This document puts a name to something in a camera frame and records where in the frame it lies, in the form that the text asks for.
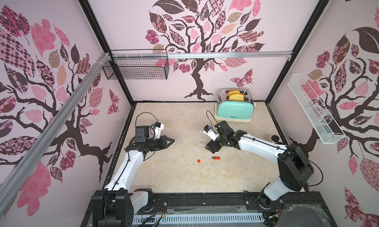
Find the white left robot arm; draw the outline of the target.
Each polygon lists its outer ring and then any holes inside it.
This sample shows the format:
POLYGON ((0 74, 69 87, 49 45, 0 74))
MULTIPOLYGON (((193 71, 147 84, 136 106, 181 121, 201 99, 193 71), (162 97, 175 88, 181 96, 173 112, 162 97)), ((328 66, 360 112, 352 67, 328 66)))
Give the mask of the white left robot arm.
POLYGON ((154 193, 150 188, 131 191, 131 185, 149 152, 169 148, 175 140, 162 135, 159 138, 133 137, 125 148, 126 155, 114 178, 91 199, 94 227, 130 227, 134 215, 154 206, 154 193))

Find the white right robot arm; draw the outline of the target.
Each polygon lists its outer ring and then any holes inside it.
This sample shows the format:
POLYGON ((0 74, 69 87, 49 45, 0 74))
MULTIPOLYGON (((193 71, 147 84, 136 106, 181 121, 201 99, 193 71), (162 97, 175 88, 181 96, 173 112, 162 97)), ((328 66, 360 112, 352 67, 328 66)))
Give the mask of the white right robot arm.
POLYGON ((226 121, 221 121, 214 127, 206 125, 202 133, 210 138, 205 148, 213 154, 222 147, 233 147, 252 152, 277 165, 279 176, 258 194, 258 204, 262 209, 271 209, 273 202, 288 192, 301 191, 314 173, 309 159, 294 144, 286 146, 277 142, 271 143, 243 130, 234 131, 226 121))

